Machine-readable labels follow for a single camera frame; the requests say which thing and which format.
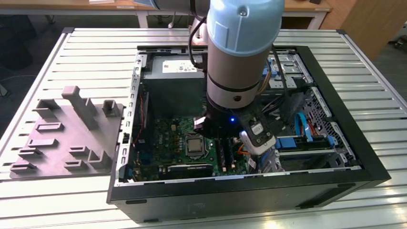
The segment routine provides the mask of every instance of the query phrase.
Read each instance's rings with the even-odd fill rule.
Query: aluminum profile table
[[[66,85],[95,104],[127,104],[139,45],[186,45],[186,29],[75,29],[62,34],[0,140],[0,228],[132,228],[106,203],[110,176],[10,180],[11,164],[38,119],[39,99],[62,100]],[[347,35],[282,30],[277,45],[307,45],[354,115],[393,179],[325,208],[148,224],[154,228],[405,228],[407,227],[406,102]]]

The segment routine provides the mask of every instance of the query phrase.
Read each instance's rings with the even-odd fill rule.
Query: wooden table
[[[309,29],[319,29],[326,13],[331,10],[326,0],[319,5],[310,3],[309,0],[286,0],[285,17],[311,17]],[[135,15],[140,28],[148,28],[148,15],[174,15],[174,12],[155,10],[131,0],[116,0],[115,3],[96,5],[91,5],[88,0],[0,0],[0,14]]]

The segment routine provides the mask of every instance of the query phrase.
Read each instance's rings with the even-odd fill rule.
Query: white label
[[[194,67],[190,60],[164,61],[163,73],[196,73],[198,69]]]
[[[254,159],[248,159],[248,165],[254,168],[254,169],[257,169],[257,162],[254,161]]]
[[[118,9],[134,9],[134,6],[116,6]]]
[[[259,135],[263,132],[262,123],[258,123],[257,125],[253,126],[253,131],[255,135]]]

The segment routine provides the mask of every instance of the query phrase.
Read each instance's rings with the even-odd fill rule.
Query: desk
[[[326,1],[317,5],[307,0],[286,0],[285,17],[311,17],[309,29],[319,29],[326,13],[333,10]],[[148,15],[174,15],[132,3],[116,0],[111,4],[91,5],[88,0],[0,0],[0,14],[27,15],[135,15],[140,28],[148,28]]]
[[[187,29],[75,29],[62,34],[0,140],[0,228],[139,226],[106,203],[110,176],[14,181],[10,167],[39,117],[32,112],[38,99],[59,97],[75,80],[82,97],[92,98],[95,104],[106,99],[126,103],[138,46],[187,45],[187,40]],[[407,223],[406,101],[347,35],[337,31],[282,30],[275,44],[310,47],[393,179],[323,208],[140,226],[326,229],[402,227]]]

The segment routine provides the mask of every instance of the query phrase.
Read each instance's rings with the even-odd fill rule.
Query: floor
[[[30,19],[38,31],[38,37],[27,42],[34,63],[19,71],[10,71],[0,66],[0,83],[11,91],[8,98],[0,97],[0,137],[30,90],[35,76],[43,67],[63,28],[136,28],[139,26],[138,19],[134,16],[56,16],[55,24],[48,24],[43,16],[31,16]],[[163,23],[154,16],[150,16],[148,20],[151,27],[166,28],[171,18],[162,19]],[[186,28],[191,20],[188,21],[188,17],[183,17],[176,18],[176,22],[175,28]],[[407,99],[407,53],[387,45],[374,64],[403,98]]]

